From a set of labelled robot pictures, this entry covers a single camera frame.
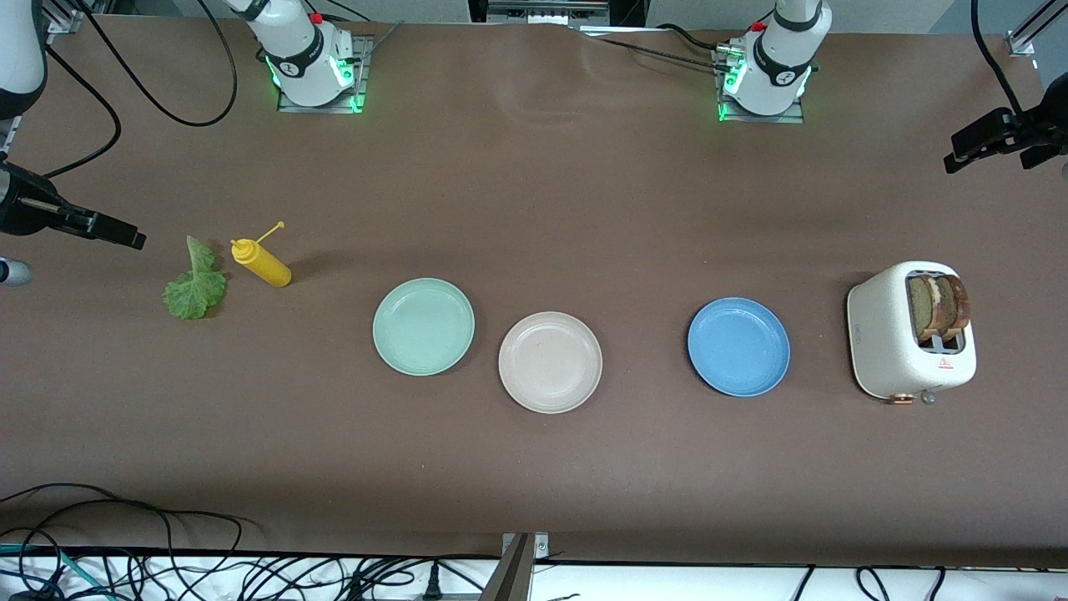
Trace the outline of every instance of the green lettuce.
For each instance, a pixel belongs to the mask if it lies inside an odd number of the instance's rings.
[[[192,269],[163,289],[163,305],[176,318],[199,320],[219,304],[226,292],[226,278],[215,269],[215,252],[193,236],[186,236]]]

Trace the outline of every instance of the toaster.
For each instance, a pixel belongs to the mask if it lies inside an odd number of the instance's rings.
[[[857,383],[868,395],[893,405],[911,405],[916,398],[933,404],[934,393],[960,386],[975,376],[970,319],[946,341],[932,336],[921,342],[914,328],[909,280],[922,275],[957,272],[930,260],[899,263],[854,286],[846,299]]]

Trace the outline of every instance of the bread slice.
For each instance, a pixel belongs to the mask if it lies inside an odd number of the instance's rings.
[[[942,296],[947,298],[945,328],[940,332],[942,341],[953,341],[972,320],[972,305],[968,299],[964,283],[957,275],[941,275],[938,286]]]
[[[912,305],[912,328],[916,341],[926,343],[946,326],[942,292],[934,278],[916,275],[909,279],[909,298]]]
[[[909,305],[912,309],[912,330],[916,338],[920,338],[931,323],[930,288],[921,276],[909,278]],[[927,338],[922,338],[920,342],[923,343]]]

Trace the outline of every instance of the yellow squeeze bottle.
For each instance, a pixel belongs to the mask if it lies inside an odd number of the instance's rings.
[[[274,287],[283,287],[293,279],[293,271],[285,263],[279,260],[266,248],[260,246],[260,241],[269,236],[279,227],[284,227],[285,223],[279,221],[277,225],[258,239],[241,238],[230,240],[230,251],[234,255],[234,260],[245,265],[250,271],[260,275],[267,283]]]

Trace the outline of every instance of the blue plate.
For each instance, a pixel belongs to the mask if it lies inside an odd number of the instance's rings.
[[[749,298],[720,298],[690,325],[690,361],[720,393],[756,397],[774,389],[790,365],[790,342],[782,322]]]

